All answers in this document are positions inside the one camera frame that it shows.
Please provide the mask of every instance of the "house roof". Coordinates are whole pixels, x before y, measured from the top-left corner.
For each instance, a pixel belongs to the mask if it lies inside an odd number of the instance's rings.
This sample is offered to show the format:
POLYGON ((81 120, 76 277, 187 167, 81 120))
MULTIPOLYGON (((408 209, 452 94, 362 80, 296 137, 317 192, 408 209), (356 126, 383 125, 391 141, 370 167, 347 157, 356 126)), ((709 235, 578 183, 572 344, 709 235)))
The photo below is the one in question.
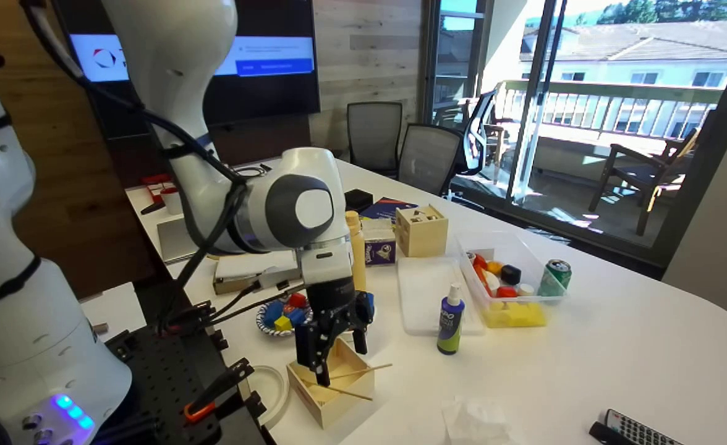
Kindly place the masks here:
POLYGON ((651 23, 576 27, 562 41, 567 63, 727 61, 725 23, 651 23))

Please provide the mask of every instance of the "television screen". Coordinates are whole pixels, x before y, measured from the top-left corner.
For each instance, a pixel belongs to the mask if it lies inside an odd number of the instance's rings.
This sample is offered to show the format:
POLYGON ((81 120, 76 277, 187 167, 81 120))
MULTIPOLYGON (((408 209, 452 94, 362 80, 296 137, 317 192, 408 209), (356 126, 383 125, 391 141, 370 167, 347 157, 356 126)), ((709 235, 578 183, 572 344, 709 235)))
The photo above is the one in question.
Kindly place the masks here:
MULTIPOLYGON (((72 57, 86 80, 121 99, 136 99, 121 42, 102 0, 55 0, 72 57)), ((210 130, 244 120, 317 115, 312 0, 238 0, 238 38, 206 94, 210 130)), ((107 138, 143 137, 142 117, 89 98, 107 138)))

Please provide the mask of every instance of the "yellow box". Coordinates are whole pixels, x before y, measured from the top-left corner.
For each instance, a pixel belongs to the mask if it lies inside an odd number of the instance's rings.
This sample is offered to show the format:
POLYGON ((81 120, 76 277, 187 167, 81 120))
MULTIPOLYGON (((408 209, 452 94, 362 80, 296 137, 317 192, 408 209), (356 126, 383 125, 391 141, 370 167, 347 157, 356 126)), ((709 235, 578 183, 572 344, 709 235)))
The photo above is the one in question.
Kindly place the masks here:
POLYGON ((434 209, 403 209, 393 216, 393 235, 408 257, 436 257, 445 252, 448 218, 434 209))
POLYGON ((327 431, 362 403, 374 402, 374 368, 341 340, 328 352, 331 388, 317 383, 307 367, 290 365, 290 382, 301 393, 317 424, 327 431))

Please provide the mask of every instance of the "balcony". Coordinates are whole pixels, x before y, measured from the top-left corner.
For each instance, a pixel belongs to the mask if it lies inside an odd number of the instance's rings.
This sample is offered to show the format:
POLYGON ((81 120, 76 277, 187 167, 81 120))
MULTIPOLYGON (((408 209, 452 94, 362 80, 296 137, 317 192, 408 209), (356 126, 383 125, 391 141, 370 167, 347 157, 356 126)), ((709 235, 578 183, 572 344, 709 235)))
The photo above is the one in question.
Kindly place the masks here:
MULTIPOLYGON (((589 204, 604 178, 612 145, 623 145, 646 157, 657 157, 668 138, 684 138, 702 126, 714 110, 719 89, 633 88, 633 85, 576 85, 550 88, 540 121, 537 157, 526 193, 510 206, 550 216, 565 226, 651 245, 675 204, 684 172, 668 183, 654 209, 647 230, 635 235, 640 193, 613 183, 595 216, 589 204)), ((495 120, 521 120, 526 82, 503 82, 492 115, 485 120, 487 155, 479 177, 458 177, 450 192, 477 206, 504 199, 515 167, 520 125, 495 126, 495 120)))

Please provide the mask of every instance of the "table surface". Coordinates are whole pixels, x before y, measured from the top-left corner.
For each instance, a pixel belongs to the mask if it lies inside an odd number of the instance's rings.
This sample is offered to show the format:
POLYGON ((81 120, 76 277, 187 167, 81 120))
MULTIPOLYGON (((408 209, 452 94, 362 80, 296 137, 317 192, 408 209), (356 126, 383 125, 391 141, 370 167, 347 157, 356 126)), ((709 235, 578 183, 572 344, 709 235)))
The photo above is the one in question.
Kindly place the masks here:
MULTIPOLYGON (((434 337, 405 335, 395 266, 369 267, 375 319, 367 361, 393 365, 375 375, 375 402, 322 431, 293 391, 285 419, 272 428, 276 444, 445 444, 445 405, 473 402, 495 410, 526 445, 593 444, 586 431, 607 408, 689 445, 727 445, 725 309, 352 164, 340 162, 340 172, 347 192, 436 206, 450 218, 450 239, 520 239, 541 263, 567 260, 574 279, 550 328, 487 330, 462 337, 461 355, 442 356, 434 337)), ((159 245, 157 224, 168 218, 166 211, 142 216, 145 192, 126 197, 159 245)), ((168 272, 176 277, 184 266, 168 266, 168 272)), ((212 294, 212 269, 216 257, 208 257, 187 283, 190 303, 228 303, 212 294)), ((479 316, 479 309, 469 307, 466 316, 479 316)), ((295 342, 259 335, 254 313, 223 324, 223 331, 228 365, 247 356, 254 367, 285 372, 295 361, 295 342)))

